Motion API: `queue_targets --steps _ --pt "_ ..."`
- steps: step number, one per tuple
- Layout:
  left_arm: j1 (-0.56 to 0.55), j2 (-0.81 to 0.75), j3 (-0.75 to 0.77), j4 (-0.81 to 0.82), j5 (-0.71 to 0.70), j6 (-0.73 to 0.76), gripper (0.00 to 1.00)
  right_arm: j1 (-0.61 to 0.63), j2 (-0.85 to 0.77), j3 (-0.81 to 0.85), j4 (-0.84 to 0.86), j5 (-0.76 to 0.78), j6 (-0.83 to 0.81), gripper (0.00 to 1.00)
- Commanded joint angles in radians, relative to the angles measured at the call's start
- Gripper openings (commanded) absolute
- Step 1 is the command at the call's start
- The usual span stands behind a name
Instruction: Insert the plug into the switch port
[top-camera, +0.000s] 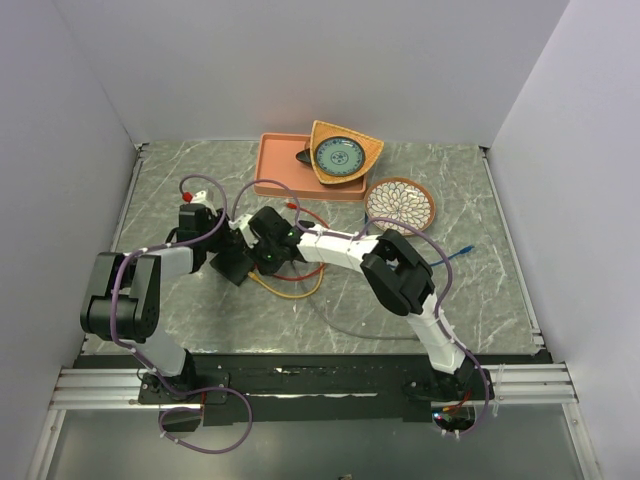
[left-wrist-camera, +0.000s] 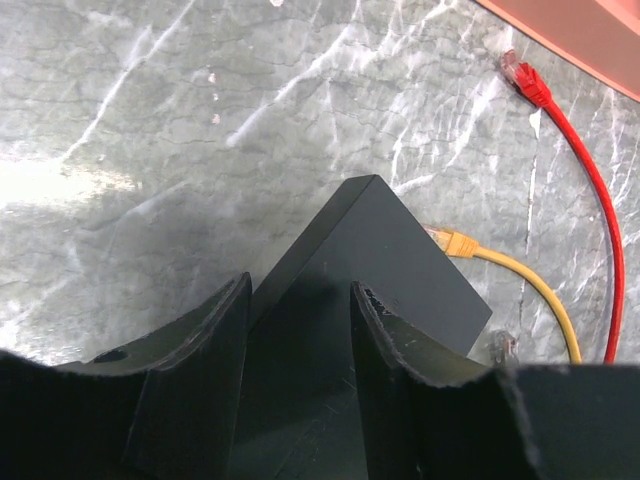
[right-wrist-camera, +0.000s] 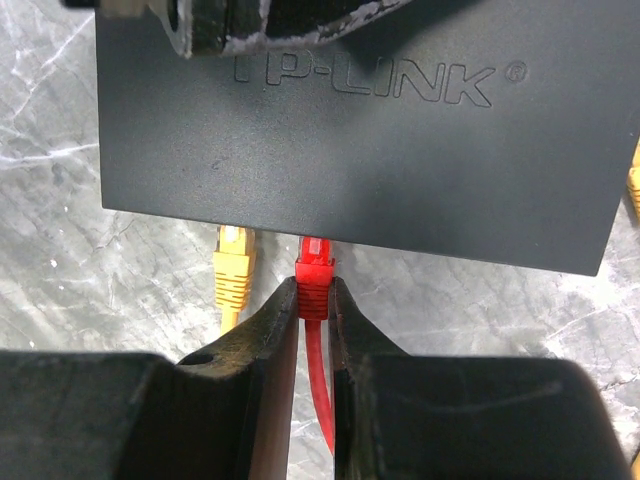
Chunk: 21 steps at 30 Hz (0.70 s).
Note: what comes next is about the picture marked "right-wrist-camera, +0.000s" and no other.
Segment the black network switch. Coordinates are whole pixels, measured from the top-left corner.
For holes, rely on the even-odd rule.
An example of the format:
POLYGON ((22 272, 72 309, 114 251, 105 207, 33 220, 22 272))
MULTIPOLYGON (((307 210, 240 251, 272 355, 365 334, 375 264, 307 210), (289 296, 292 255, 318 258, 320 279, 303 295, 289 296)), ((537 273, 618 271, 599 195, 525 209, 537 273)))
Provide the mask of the black network switch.
POLYGON ((104 207, 595 274, 639 138, 635 1, 415 1, 182 59, 96 20, 104 207))

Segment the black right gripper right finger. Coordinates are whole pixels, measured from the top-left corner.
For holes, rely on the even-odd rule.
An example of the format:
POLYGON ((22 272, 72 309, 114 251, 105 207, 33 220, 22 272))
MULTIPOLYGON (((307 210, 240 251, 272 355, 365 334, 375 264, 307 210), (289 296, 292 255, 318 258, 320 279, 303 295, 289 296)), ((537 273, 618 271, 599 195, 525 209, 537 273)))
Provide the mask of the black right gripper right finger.
POLYGON ((338 479, 628 479, 596 385, 576 363, 415 356, 329 293, 338 479))

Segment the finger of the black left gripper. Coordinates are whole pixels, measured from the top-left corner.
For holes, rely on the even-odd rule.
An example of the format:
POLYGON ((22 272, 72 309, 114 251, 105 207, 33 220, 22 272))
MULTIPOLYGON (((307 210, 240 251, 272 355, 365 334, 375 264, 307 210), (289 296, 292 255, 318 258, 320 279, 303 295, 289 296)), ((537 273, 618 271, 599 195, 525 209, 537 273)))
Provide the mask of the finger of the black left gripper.
POLYGON ((155 14, 183 58, 249 55, 334 41, 407 4, 404 0, 101 1, 105 16, 155 14))

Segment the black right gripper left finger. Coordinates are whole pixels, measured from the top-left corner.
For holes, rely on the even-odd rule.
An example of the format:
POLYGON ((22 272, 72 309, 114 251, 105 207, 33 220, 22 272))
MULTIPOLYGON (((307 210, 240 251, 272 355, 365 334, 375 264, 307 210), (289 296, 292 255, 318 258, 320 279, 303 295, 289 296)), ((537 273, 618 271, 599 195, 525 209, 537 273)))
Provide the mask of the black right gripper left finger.
POLYGON ((283 479, 297 288, 178 363, 139 352, 1 354, 5 479, 283 479))

